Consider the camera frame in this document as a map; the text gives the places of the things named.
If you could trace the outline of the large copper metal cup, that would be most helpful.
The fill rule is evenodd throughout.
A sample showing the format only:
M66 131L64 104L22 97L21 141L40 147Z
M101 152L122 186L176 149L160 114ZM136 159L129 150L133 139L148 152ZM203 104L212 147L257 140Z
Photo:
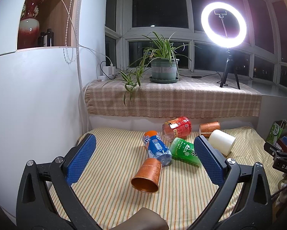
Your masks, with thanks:
M131 179L131 185L144 193L155 193L159 190L162 163L155 158L147 158Z

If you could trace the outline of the white cylindrical cup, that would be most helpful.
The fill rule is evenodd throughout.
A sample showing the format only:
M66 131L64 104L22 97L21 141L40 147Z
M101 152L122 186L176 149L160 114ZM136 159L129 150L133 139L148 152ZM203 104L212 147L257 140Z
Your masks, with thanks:
M224 156L228 156L234 146L236 138L221 130L214 130L209 136L210 145L219 150Z

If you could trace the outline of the small copper metal cup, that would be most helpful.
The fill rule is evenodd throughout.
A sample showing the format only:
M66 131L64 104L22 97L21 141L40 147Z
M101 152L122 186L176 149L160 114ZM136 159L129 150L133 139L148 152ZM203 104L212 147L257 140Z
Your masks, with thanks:
M209 138L214 130L220 130L219 121L207 122L199 125L199 135L203 135L206 138Z

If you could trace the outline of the green cardboard box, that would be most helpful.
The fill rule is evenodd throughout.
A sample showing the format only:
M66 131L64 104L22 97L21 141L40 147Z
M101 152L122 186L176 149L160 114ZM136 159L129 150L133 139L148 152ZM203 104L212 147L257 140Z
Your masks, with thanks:
M287 125L286 120L275 121L266 138L266 142L275 145Z

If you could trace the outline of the green plastic bottle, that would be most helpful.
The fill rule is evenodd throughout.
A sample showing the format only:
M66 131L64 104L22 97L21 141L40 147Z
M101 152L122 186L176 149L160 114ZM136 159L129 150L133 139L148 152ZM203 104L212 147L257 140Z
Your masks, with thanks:
M180 160L196 167L201 166L201 162L195 152L194 145L182 138L175 138L172 141L170 151L172 158L175 160Z

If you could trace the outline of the striped bed mattress cover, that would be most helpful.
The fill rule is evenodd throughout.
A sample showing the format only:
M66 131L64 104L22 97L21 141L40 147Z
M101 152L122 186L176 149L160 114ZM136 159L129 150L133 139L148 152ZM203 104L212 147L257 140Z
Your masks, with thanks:
M92 134L96 150L72 189L103 229L121 224L143 207L158 213L170 229L186 229L217 191L203 167L172 160L162 168L159 190L140 192L130 181L147 158L143 133L97 128Z

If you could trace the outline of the red label plastic bottle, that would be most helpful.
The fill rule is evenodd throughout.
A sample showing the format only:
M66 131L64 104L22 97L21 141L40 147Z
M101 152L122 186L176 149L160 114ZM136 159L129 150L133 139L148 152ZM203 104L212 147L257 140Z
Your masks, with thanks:
M162 133L168 142L172 142L175 138L184 138L192 131L190 120L185 117L178 117L167 121L162 125Z

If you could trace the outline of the brown rounded object at bottom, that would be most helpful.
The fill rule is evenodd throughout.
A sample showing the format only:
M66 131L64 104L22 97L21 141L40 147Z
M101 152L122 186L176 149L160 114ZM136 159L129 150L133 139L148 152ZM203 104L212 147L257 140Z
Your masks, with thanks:
M167 222L157 213L148 209L141 208L125 222L112 228L113 230L167 230Z

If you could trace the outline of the blue label plastic bottle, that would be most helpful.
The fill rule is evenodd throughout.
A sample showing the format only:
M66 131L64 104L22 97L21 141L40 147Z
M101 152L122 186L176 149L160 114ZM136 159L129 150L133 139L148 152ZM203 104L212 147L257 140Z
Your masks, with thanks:
M157 159L163 166L167 166L171 162L171 151L158 135L151 136L148 140L147 152L148 158Z

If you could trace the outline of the orange soda can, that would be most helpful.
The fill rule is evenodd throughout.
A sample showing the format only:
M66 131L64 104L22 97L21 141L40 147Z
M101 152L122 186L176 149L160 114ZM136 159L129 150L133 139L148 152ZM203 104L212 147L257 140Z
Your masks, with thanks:
M147 131L147 132L143 135L142 141L143 141L143 143L144 143L145 149L148 149L148 143L149 143L149 141L150 141L150 138L151 138L152 136L156 136L156 135L157 135L157 132L154 131L154 130Z

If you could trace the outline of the white power strip with chargers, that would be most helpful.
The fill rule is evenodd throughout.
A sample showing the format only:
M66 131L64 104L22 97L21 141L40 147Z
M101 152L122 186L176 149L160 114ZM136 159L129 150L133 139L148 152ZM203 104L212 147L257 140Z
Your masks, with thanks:
M100 63L100 71L101 75L98 76L100 81L114 80L117 77L116 68L112 64L107 66L104 61Z

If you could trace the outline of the spider plant in green pot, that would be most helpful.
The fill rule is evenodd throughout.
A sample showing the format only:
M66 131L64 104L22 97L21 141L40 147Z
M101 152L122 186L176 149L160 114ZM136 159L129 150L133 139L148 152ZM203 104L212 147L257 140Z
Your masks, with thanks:
M151 46L143 48L142 57L135 60L129 65L128 71L119 71L121 76L119 81L124 84L123 104L126 105L126 97L132 100L136 88L141 87L141 80L145 71L151 71L151 78L155 83L158 81L167 84L175 83L180 80L178 49L184 45L175 46L171 38L164 37L155 31L151 34L143 35L144 38L151 42Z

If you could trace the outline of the white cabinet with shelf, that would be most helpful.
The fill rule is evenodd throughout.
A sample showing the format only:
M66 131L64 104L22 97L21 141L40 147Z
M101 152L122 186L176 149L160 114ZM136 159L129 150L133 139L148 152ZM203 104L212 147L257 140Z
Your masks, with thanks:
M65 155L86 131L80 87L99 76L105 54L106 0L81 0L79 61L71 63L71 49L17 49L24 1L0 0L0 207L12 219L27 161Z

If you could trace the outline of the dark glass bottle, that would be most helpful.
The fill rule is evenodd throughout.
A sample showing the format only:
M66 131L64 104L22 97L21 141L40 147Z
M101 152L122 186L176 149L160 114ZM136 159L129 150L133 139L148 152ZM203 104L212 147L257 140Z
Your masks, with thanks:
M52 47L54 46L54 32L48 28L46 32L41 32L37 40L38 47Z

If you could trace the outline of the red white ceramic vase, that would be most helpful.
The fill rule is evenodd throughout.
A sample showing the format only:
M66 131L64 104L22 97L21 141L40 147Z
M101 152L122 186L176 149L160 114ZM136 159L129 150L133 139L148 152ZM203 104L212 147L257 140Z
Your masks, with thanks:
M25 49L34 47L39 35L38 6L43 0L25 0L21 20L18 28L17 48Z

